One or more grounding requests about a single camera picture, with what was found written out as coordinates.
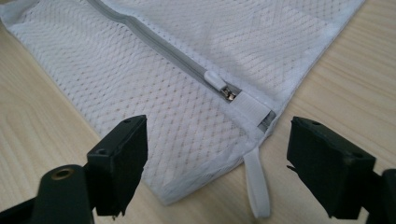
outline white mesh bag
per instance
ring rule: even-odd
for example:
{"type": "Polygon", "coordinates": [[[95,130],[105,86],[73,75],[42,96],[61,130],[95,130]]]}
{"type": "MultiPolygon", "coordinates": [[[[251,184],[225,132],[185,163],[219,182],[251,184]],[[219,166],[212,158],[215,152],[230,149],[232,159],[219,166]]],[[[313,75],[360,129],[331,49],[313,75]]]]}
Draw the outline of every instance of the white mesh bag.
{"type": "Polygon", "coordinates": [[[173,203],[242,161],[269,215],[258,148],[363,0],[19,0],[7,29],[105,136],[148,116],[143,179],[173,203]]]}

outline light wood surface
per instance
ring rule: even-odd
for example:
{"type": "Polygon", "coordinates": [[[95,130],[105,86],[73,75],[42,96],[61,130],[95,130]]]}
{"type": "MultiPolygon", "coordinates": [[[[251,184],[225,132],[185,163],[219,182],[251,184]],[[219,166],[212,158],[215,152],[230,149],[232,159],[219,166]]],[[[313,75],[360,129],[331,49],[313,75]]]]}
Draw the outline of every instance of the light wood surface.
{"type": "MultiPolygon", "coordinates": [[[[140,184],[126,216],[96,223],[364,223],[329,219],[286,168],[292,116],[317,120],[377,157],[375,171],[396,167],[396,1],[369,0],[314,66],[292,98],[261,158],[272,215],[255,219],[245,167],[163,206],[140,184]]],[[[0,26],[0,210],[36,195],[41,176],[84,164],[98,135],[33,57],[0,26]]]]}

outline wooden table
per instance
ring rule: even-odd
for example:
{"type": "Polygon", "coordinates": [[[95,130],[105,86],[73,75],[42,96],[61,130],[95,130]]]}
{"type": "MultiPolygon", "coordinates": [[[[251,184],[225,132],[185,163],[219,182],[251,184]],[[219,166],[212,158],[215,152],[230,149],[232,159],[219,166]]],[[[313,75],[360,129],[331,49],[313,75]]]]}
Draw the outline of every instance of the wooden table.
{"type": "MultiPolygon", "coordinates": [[[[377,157],[375,171],[396,167],[396,1],[368,0],[292,98],[264,143],[262,163],[272,215],[255,219],[244,165],[179,203],[163,206],[139,185],[115,223],[364,223],[328,219],[286,168],[290,120],[315,119],[377,157]]],[[[84,164],[98,135],[24,47],[0,26],[0,210],[36,195],[52,168],[84,164]]],[[[113,223],[96,217],[97,223],[113,223]]]]}

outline zipper pull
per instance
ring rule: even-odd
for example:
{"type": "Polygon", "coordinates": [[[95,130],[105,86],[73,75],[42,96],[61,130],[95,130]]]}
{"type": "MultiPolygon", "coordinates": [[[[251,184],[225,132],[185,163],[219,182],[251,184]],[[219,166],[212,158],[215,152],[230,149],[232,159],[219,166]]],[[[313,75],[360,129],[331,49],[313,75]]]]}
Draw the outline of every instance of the zipper pull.
{"type": "Polygon", "coordinates": [[[217,73],[206,71],[204,78],[213,88],[221,92],[227,100],[233,101],[235,99],[236,94],[230,90],[227,83],[217,73]]]}

